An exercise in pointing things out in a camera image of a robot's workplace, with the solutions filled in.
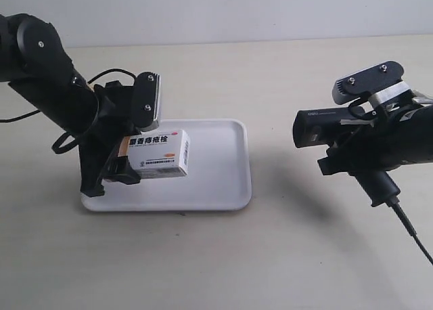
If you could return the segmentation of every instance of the table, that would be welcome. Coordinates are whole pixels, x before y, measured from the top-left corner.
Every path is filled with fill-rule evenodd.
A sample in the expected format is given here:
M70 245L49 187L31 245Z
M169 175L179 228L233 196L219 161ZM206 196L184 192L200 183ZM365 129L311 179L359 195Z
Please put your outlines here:
M325 147L297 150L299 109L335 106L345 74L386 60L428 93L433 36L69 49L88 79L111 67L162 75L164 118L237 118L248 129L253 199L234 213L95 214L80 205L77 151L37 115L0 126L2 309L431 309L433 272L386 206ZM129 79L119 74L105 80ZM32 110L1 86L1 117ZM391 172L433 250L433 165Z

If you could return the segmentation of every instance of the white wall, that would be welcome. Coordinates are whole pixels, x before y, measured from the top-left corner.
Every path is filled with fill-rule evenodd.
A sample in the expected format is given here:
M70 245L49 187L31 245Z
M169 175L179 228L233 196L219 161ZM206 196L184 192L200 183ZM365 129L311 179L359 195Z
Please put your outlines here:
M58 29L67 47L433 32L432 0L0 0Z

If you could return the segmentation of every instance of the white table surface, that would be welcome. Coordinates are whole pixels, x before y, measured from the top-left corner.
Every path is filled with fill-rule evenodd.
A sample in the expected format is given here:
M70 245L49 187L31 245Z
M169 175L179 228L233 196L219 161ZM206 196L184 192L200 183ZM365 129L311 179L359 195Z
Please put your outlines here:
M323 177L325 147L297 150L291 134L297 110L334 106L337 78L385 60L433 91L433 36L68 53L88 79L160 73L165 118L244 122L253 199L234 213L90 213L77 151L50 149L56 125L1 125L1 309L433 309L433 270L393 212L348 175ZM2 118L31 110L1 86ZM392 177L433 251L433 165Z

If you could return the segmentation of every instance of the white box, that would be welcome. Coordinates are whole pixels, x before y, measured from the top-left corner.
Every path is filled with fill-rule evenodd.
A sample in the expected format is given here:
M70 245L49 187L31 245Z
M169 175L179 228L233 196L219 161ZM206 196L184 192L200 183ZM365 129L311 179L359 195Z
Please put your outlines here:
M142 179L183 177L188 174L189 136L179 129L125 137L119 156L125 155Z

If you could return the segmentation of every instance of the plastic tray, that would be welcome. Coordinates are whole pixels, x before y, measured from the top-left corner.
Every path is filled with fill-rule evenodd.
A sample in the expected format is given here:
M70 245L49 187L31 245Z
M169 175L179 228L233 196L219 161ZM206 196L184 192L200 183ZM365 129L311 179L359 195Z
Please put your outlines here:
M251 199L245 126L232 119L164 120L160 130L184 129L191 138L188 176L143 179L137 185L103 182L105 195L81 195L91 211L234 211Z

